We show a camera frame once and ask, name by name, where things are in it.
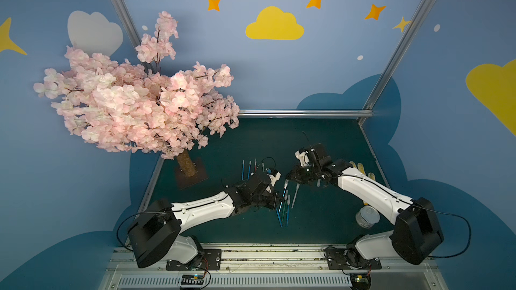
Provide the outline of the horizontal aluminium frame rail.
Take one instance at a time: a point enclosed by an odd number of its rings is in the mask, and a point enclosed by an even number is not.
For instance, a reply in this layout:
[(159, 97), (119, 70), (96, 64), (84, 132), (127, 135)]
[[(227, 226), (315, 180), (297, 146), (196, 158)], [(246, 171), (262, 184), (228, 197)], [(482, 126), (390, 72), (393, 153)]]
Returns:
[(306, 119), (351, 119), (371, 118), (370, 110), (241, 110), (240, 118), (306, 118)]

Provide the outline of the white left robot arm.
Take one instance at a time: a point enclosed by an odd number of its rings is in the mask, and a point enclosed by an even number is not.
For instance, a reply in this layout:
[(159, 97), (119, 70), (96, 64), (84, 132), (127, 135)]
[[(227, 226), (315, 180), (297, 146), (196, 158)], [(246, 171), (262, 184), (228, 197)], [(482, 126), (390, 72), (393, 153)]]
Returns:
[(140, 269), (150, 267), (168, 254), (180, 263), (190, 263), (201, 249), (185, 231), (212, 220), (241, 215), (252, 207), (275, 210), (282, 195), (275, 190), (281, 173), (268, 170), (251, 175), (248, 181), (224, 188), (201, 200), (172, 203), (165, 198), (154, 201), (127, 229), (134, 258)]

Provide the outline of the right slanted aluminium frame post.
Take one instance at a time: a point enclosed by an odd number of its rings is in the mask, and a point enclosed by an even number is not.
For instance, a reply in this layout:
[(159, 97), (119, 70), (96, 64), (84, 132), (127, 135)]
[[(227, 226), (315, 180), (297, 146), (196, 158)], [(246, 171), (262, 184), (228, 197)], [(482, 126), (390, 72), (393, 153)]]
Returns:
[(420, 4), (415, 10), (412, 16), (411, 23), (408, 28), (403, 32), (403, 35), (397, 44), (395, 51), (393, 52), (386, 68), (381, 73), (378, 81), (376, 82), (371, 94), (366, 100), (362, 109), (363, 114), (357, 119), (357, 123), (362, 127), (368, 118), (373, 116), (374, 106), (377, 104), (380, 96), (384, 92), (388, 82), (391, 80), (400, 62), (403, 60), (404, 55), (408, 51), (412, 41), (415, 39), (417, 32), (422, 27), (426, 17), (430, 13), (431, 9), (435, 5), (437, 0), (421, 0)]

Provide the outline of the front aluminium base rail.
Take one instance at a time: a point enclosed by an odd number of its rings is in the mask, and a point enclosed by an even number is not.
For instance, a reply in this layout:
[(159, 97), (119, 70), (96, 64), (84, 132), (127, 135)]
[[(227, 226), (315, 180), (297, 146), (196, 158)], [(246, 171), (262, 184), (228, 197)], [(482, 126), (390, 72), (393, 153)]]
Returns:
[(201, 289), (350, 289), (351, 274), (371, 276), (370, 289), (447, 289), (435, 263), (411, 265), (402, 259), (375, 259), (364, 269), (347, 266), (340, 245), (204, 244), (207, 258), (197, 271), (160, 260), (137, 267), (132, 253), (117, 248), (100, 289), (180, 289), (183, 274), (206, 276)]

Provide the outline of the left slanted aluminium frame post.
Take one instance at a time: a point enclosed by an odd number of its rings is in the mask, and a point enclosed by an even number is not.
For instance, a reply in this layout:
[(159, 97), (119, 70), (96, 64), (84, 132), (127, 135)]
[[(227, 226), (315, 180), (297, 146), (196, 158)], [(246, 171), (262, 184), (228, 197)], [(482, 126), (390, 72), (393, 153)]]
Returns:
[(133, 47), (137, 47), (141, 44), (140, 37), (138, 36), (138, 31), (136, 26), (134, 25), (133, 19), (130, 15), (130, 12), (124, 2), (124, 0), (110, 0), (114, 9), (119, 17), (124, 30), (127, 33), (127, 36), (133, 45)]

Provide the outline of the slanted aluminium frame post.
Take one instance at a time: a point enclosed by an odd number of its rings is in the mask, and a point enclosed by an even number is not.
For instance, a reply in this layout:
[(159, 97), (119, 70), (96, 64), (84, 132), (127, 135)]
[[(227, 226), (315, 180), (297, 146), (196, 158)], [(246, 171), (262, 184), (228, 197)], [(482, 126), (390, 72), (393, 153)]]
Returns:
[(133, 19), (130, 15), (130, 12), (124, 2), (124, 0), (110, 0), (114, 9), (119, 17), (124, 30), (127, 33), (127, 36), (133, 45), (133, 47), (137, 47), (141, 44), (140, 37), (138, 36), (138, 31), (136, 26), (134, 25)]
[(417, 32), (422, 27), (426, 17), (430, 13), (431, 9), (435, 5), (437, 0), (421, 0), (420, 4), (415, 10), (412, 16), (411, 23), (408, 28), (403, 32), (403, 35), (397, 44), (395, 51), (393, 52), (386, 68), (381, 73), (378, 81), (376, 82), (371, 94), (366, 100), (362, 109), (363, 114), (357, 119), (357, 123), (362, 127), (368, 118), (373, 116), (374, 106), (377, 104), (380, 96), (384, 92), (388, 82), (391, 80), (400, 62), (403, 60), (404, 55), (408, 51), (412, 41), (415, 39)]

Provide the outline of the short blue carving knife capped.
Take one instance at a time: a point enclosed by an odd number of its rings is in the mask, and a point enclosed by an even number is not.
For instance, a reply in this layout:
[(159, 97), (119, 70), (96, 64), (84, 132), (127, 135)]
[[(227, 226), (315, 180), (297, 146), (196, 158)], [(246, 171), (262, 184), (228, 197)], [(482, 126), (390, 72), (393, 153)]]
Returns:
[(283, 223), (282, 223), (281, 209), (282, 209), (282, 204), (280, 204), (278, 206), (278, 208), (276, 209), (276, 214), (277, 214), (277, 218), (278, 218), (278, 221), (279, 221), (279, 225), (282, 228), (283, 227)]

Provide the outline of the yellow work glove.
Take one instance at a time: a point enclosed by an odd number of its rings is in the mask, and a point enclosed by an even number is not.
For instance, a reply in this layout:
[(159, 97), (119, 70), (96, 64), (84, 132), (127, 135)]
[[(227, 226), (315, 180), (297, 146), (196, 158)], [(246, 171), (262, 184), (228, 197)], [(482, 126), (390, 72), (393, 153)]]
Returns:
[(362, 178), (368, 177), (369, 180), (376, 181), (375, 174), (367, 173), (364, 165), (361, 162), (355, 163), (355, 162), (351, 161), (350, 164), (356, 170), (355, 176), (362, 177)]

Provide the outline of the right round green circuit board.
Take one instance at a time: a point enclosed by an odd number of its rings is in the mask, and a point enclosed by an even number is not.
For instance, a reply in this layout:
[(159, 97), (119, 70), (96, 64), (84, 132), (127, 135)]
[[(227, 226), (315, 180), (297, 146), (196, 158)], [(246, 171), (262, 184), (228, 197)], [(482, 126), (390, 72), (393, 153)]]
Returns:
[(351, 290), (370, 290), (371, 276), (363, 274), (351, 274), (349, 276), (351, 282)]

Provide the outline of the dark square tree base plate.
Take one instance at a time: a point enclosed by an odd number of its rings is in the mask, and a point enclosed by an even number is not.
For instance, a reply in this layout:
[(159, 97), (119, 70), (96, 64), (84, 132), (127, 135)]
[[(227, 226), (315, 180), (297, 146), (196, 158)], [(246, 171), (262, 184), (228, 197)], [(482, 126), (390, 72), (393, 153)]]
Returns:
[(209, 176), (206, 170), (206, 166), (201, 158), (196, 158), (193, 161), (196, 173), (187, 177), (180, 166), (176, 166), (174, 169), (175, 179), (179, 190), (190, 188), (198, 183), (207, 181)]

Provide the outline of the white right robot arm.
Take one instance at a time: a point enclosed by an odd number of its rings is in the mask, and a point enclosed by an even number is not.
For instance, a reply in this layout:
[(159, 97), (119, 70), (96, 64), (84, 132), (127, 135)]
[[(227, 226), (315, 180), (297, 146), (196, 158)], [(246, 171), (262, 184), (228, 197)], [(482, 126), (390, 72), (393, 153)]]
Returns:
[(295, 153), (298, 164), (286, 178), (299, 184), (321, 180), (336, 186), (375, 209), (393, 226), (388, 232), (356, 238), (346, 246), (348, 265), (364, 269), (371, 260), (401, 258), (421, 264), (444, 241), (433, 204), (421, 197), (414, 200), (376, 182), (356, 166), (342, 159), (332, 160), (322, 144)]

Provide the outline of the pink artificial blossom tree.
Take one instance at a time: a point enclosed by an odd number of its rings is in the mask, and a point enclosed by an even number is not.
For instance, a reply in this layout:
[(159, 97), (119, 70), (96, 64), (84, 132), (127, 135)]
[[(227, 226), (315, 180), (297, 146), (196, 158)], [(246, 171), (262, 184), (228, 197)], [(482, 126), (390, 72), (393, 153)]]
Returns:
[(136, 48), (138, 64), (69, 48), (70, 69), (48, 68), (34, 91), (51, 100), (72, 135), (112, 153), (160, 153), (191, 177), (196, 168), (190, 150), (238, 127), (239, 106), (220, 93), (233, 80), (225, 64), (214, 69), (196, 63), (172, 76), (146, 69), (175, 57), (177, 26), (169, 13), (161, 12), (155, 33), (145, 34)]

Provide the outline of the left green circuit board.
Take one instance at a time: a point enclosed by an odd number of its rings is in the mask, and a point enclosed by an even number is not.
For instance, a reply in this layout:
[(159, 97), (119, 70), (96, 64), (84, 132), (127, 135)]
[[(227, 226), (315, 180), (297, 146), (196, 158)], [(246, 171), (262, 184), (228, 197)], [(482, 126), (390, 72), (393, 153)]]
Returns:
[(205, 286), (206, 276), (200, 274), (183, 274), (180, 277), (180, 289), (201, 289)]

